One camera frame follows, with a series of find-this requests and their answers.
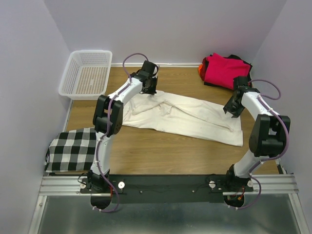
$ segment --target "black and white checkered cloth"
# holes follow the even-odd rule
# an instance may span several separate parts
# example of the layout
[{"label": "black and white checkered cloth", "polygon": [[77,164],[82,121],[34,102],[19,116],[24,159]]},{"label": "black and white checkered cloth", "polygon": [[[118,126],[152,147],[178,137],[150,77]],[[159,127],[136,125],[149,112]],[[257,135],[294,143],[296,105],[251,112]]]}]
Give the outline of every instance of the black and white checkered cloth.
[{"label": "black and white checkered cloth", "polygon": [[91,168],[96,149],[94,128],[60,133],[46,155],[46,172],[85,171]]}]

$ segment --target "wood grain surface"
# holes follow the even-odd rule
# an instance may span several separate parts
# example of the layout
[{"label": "wood grain surface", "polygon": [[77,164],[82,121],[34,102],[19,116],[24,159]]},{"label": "wood grain surface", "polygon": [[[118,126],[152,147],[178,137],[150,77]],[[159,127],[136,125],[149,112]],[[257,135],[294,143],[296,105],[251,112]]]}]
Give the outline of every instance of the wood grain surface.
[{"label": "wood grain surface", "polygon": [[[129,72],[137,68],[128,68]],[[106,94],[117,90],[127,79],[120,67],[111,68]],[[232,91],[203,85],[197,68],[160,68],[158,90],[224,105]],[[74,101],[67,130],[93,127],[96,101]],[[152,129],[123,126],[116,135],[112,174],[225,174],[248,150],[254,120],[247,110],[241,115],[243,147],[191,138]],[[265,163],[256,174],[277,174],[274,161]]]}]

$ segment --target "bolt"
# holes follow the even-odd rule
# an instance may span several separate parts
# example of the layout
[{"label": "bolt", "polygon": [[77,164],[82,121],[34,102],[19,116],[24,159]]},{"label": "bolt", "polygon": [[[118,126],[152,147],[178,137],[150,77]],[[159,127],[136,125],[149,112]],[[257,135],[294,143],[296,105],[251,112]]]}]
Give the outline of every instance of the bolt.
[{"label": "bolt", "polygon": [[249,180],[249,181],[247,182],[247,186],[250,187],[250,188],[252,188],[252,187],[254,186],[254,183],[253,183],[251,180]]},{"label": "bolt", "polygon": [[85,189],[87,186],[85,184],[80,184],[81,189]]},{"label": "bolt", "polygon": [[120,189],[123,189],[123,188],[125,187],[125,183],[122,182],[122,181],[119,182],[118,187],[119,187]]},{"label": "bolt", "polygon": [[215,182],[214,181],[210,181],[209,182],[209,187],[212,188],[212,189],[215,188]]}]

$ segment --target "white plastic basket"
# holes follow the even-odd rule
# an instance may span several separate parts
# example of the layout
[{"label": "white plastic basket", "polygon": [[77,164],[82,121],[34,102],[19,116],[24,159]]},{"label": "white plastic basket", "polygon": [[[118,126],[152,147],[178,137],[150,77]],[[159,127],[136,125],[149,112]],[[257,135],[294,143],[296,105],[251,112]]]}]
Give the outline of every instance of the white plastic basket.
[{"label": "white plastic basket", "polygon": [[72,52],[58,93],[72,100],[96,100],[106,91],[112,56],[105,50]]}]

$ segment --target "red cloth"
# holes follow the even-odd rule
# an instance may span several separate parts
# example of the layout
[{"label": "red cloth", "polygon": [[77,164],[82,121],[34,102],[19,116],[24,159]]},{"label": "red cloth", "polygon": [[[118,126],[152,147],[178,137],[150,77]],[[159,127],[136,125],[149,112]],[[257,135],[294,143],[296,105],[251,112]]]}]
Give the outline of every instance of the red cloth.
[{"label": "red cloth", "polygon": [[205,82],[233,89],[235,77],[246,77],[250,65],[242,60],[224,58],[216,53],[207,57],[209,66],[205,74]]},{"label": "red cloth", "polygon": [[208,61],[207,58],[203,59],[203,63],[199,66],[198,71],[199,71],[199,76],[202,81],[205,80],[205,75],[208,67]]}]

